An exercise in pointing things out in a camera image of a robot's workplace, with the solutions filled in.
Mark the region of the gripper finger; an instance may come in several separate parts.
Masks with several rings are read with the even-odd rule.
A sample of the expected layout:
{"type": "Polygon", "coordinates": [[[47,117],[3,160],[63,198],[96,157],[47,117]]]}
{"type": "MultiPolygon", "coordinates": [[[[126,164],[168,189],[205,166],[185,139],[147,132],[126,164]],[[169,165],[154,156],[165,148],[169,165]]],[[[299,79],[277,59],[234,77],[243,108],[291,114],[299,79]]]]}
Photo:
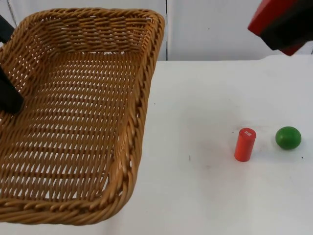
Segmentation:
{"type": "Polygon", "coordinates": [[[3,69],[0,68],[0,109],[11,113],[19,113],[24,105],[24,98],[10,82],[3,69]]]}
{"type": "Polygon", "coordinates": [[[313,2],[297,0],[263,30],[261,39],[272,50],[298,51],[313,40],[313,2]]]}

